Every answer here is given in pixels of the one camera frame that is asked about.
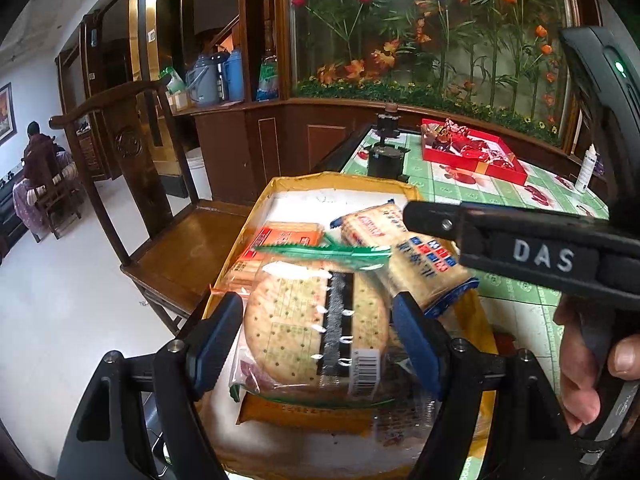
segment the white bucket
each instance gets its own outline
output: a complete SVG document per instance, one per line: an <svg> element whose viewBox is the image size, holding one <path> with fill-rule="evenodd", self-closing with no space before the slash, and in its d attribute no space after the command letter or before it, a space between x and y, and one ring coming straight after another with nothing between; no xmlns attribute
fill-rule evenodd
<svg viewBox="0 0 640 480"><path fill-rule="evenodd" d="M186 153L187 164L191 170L191 177L196 186L198 196L205 200L212 200L211 187L209 186L209 178L207 170L204 167L204 159L202 158L202 150L196 148Z"/></svg>

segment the round cracker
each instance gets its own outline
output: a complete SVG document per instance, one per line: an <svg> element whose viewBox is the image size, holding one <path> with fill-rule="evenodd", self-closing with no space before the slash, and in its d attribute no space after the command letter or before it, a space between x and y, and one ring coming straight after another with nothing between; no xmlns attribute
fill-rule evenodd
<svg viewBox="0 0 640 480"><path fill-rule="evenodd" d="M327 264L324 270L335 270ZM264 274L248 299L244 336L257 365L279 384L324 388L348 385L349 378L318 375L327 279L290 280ZM359 273L353 282L352 350L381 355L388 337L385 302Z"/></svg>

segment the glass panel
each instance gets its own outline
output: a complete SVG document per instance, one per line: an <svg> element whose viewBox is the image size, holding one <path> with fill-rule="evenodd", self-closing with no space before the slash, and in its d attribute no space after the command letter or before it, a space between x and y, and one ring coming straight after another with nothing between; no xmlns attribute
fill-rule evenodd
<svg viewBox="0 0 640 480"><path fill-rule="evenodd" d="M291 0L294 94L417 105L559 146L564 0Z"/></svg>

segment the red box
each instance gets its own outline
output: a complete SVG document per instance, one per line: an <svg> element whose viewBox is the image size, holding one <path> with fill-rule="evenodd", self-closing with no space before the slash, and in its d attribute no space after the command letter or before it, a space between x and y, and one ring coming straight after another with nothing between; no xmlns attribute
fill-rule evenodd
<svg viewBox="0 0 640 480"><path fill-rule="evenodd" d="M443 122L433 121L431 119L423 119L422 124L444 125ZM487 176L494 176L495 178L524 186L524 183L527 181L527 172L524 171L515 154L500 137L486 134L484 132L480 132L479 130L472 130L471 128L469 128L469 136L476 139L490 140L491 142L497 144L500 150L502 150L502 152L504 153L505 158L511 164L513 164L513 170L509 170L508 168L499 168L498 166L494 166L493 164L480 162L479 160L475 160L473 158L464 158L453 153L435 150L431 146L427 145L425 134L422 135L422 160L439 162L440 164L446 164L447 166L451 166L452 168L459 168L460 170L473 171L475 173L485 174Z"/></svg>

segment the barcode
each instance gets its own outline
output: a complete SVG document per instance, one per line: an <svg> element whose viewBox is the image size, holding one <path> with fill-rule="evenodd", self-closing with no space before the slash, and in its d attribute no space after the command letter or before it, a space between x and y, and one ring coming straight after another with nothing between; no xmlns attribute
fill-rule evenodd
<svg viewBox="0 0 640 480"><path fill-rule="evenodd" d="M351 353L349 395L372 399L380 382L380 352L354 350Z"/></svg>

